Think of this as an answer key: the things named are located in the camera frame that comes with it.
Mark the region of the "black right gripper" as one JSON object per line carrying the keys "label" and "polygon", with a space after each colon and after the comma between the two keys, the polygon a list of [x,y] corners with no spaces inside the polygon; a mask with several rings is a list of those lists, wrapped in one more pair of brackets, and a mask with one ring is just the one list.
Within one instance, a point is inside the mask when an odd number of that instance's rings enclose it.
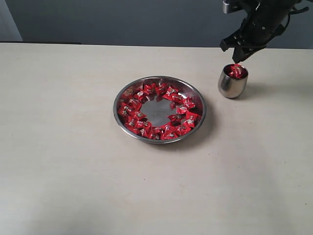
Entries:
{"label": "black right gripper", "polygon": [[220,42],[222,51],[234,48],[232,60],[240,63],[280,36],[290,23],[290,12],[296,5],[294,0],[261,0],[245,18],[237,33]]}

